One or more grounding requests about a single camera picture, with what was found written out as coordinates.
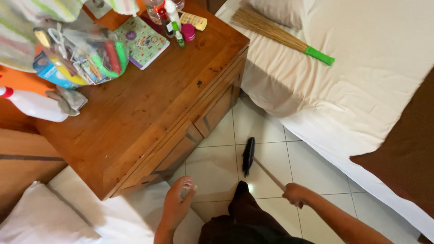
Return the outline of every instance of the white tile floor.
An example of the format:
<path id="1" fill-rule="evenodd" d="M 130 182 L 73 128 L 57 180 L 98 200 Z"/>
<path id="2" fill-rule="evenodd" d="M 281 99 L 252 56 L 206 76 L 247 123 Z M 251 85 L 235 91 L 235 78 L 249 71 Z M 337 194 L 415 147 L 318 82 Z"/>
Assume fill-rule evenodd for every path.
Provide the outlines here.
<path id="1" fill-rule="evenodd" d="M 171 184 L 180 176 L 193 176 L 198 189 L 191 207 L 204 221 L 228 214 L 237 183 L 243 180 L 259 206 L 291 235 L 317 244 L 343 243 L 311 208 L 298 210 L 281 198 L 281 190 L 256 164 L 244 178 L 241 155 L 251 136 L 256 140 L 256 158 L 282 183 L 296 182 L 310 188 L 396 244 L 417 243 L 420 232 L 403 217 L 367 193 L 247 96 L 238 99 L 214 132 L 168 181 Z"/>

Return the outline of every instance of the person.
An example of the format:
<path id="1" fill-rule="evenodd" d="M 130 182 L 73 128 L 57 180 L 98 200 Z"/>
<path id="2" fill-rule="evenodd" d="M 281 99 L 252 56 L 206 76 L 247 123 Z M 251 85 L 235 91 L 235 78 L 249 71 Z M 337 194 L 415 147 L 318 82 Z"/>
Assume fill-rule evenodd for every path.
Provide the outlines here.
<path id="1" fill-rule="evenodd" d="M 183 189 L 189 189 L 184 200 Z M 157 228 L 154 244 L 172 244 L 176 228 L 187 215 L 197 186 L 193 178 L 179 178 L 167 192 L 163 215 Z M 347 244 L 393 244 L 382 234 L 357 218 L 347 214 L 319 194 L 289 183 L 282 195 L 297 207 L 311 207 Z M 263 211 L 249 192 L 247 183 L 238 183 L 229 204 L 229 215 L 212 218 L 201 230 L 199 244 L 312 244 L 292 237 L 270 214 Z"/>

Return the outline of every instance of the plastic bag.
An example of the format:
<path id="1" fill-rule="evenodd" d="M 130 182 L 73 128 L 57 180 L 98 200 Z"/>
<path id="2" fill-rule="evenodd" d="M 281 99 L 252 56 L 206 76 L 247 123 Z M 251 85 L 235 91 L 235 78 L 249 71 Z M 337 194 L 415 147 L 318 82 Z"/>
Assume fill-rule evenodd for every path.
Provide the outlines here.
<path id="1" fill-rule="evenodd" d="M 128 47 L 100 25 L 77 30 L 47 20 L 33 31 L 59 72 L 78 85 L 97 85 L 116 79 L 128 65 Z"/>

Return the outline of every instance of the brown blanket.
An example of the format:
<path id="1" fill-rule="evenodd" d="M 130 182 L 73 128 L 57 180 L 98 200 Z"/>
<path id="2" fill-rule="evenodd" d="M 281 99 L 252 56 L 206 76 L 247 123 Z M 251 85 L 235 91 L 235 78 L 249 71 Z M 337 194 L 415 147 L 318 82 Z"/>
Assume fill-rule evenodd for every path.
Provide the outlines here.
<path id="1" fill-rule="evenodd" d="M 434 218 L 434 68 L 380 148 L 350 159 Z"/>

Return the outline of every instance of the pink container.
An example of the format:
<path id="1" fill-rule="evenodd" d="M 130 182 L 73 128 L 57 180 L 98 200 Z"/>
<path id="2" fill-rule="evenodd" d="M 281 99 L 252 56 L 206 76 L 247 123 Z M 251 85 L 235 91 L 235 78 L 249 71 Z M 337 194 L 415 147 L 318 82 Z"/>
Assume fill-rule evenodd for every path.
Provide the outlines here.
<path id="1" fill-rule="evenodd" d="M 194 33 L 194 26 L 192 24 L 182 25 L 181 32 L 184 34 L 186 42 L 191 42 L 196 37 L 196 34 Z"/>

